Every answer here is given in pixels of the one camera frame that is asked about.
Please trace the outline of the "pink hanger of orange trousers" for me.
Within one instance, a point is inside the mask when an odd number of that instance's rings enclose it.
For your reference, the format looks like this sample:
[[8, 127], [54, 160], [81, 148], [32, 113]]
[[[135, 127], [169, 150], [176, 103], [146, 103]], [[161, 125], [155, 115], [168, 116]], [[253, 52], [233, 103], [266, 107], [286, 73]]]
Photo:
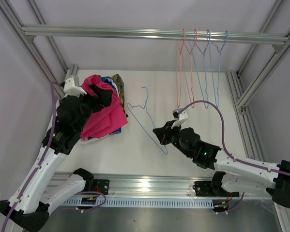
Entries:
[[198, 31], [195, 29], [194, 30], [194, 40], [192, 43], [190, 43], [189, 41], [189, 48], [187, 45], [187, 31], [186, 29], [183, 29], [183, 43], [182, 43], [182, 48], [181, 48], [181, 55], [183, 56], [183, 48], [185, 47], [187, 53], [189, 54], [189, 61], [190, 61], [190, 82], [191, 85], [190, 87], [188, 87], [188, 83], [186, 82], [186, 86], [188, 89], [188, 96], [189, 96], [189, 100], [190, 102], [193, 102], [195, 100], [195, 95], [194, 95], [194, 78], [193, 78], [193, 52], [194, 52], [194, 48], [196, 46], [197, 40], [198, 40]]

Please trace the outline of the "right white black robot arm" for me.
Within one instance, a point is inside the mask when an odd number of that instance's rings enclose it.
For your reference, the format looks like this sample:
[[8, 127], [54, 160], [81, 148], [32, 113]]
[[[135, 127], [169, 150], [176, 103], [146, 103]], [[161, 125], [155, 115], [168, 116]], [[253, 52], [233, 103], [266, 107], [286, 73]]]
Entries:
[[192, 128], [173, 124], [168, 121], [153, 132], [160, 144], [171, 144], [198, 167], [215, 171], [210, 182], [215, 196], [269, 195], [276, 204], [290, 209], [290, 162], [282, 160], [277, 164], [239, 158], [202, 141]]

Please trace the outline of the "blue hanger of camouflage trousers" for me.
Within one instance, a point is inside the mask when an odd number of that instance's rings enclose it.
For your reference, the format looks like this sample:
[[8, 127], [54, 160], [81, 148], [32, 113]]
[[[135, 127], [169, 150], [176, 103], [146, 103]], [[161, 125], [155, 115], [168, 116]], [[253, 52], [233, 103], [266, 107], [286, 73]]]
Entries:
[[[208, 79], [207, 79], [207, 72], [206, 72], [206, 55], [207, 55], [207, 50], [209, 49], [209, 42], [210, 40], [207, 40], [206, 45], [201, 47], [198, 44], [199, 38], [198, 38], [198, 30], [194, 29], [194, 41], [189, 42], [190, 46], [190, 56], [192, 57], [194, 69], [197, 75], [197, 81], [198, 81], [198, 86], [200, 89], [200, 93], [202, 96], [202, 100], [204, 101], [209, 101], [209, 94], [208, 94]], [[199, 69], [199, 64], [196, 58], [196, 54], [199, 54], [201, 56], [201, 61], [202, 61], [202, 72], [204, 73], [204, 84], [205, 86], [203, 87], [201, 84], [201, 78], [199, 75], [200, 69]]]

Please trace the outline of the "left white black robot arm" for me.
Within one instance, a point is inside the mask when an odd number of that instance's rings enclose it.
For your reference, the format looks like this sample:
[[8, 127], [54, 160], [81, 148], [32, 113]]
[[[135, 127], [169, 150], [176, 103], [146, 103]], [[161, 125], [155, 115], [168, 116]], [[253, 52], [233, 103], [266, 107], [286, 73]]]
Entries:
[[94, 95], [81, 87], [67, 91], [60, 101], [52, 96], [52, 124], [37, 156], [18, 190], [7, 200], [0, 201], [0, 213], [5, 216], [1, 231], [9, 221], [27, 232], [38, 232], [49, 216], [67, 199], [76, 194], [104, 196], [95, 191], [94, 175], [79, 168], [62, 184], [46, 193], [45, 189], [57, 168], [71, 153], [93, 113], [111, 105], [112, 90], [91, 84]]

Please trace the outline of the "yellow grey camouflage trousers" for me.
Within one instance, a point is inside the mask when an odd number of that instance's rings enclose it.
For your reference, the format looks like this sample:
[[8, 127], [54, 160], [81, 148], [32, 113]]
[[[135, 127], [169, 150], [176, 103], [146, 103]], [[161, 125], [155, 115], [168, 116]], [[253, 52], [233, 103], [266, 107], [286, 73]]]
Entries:
[[120, 105], [123, 109], [123, 112], [125, 113], [125, 116], [128, 117], [128, 114], [126, 113], [126, 110], [125, 110], [124, 82], [119, 74], [115, 74], [111, 76], [111, 78], [117, 86], [117, 89], [118, 89], [117, 93], [121, 101]]

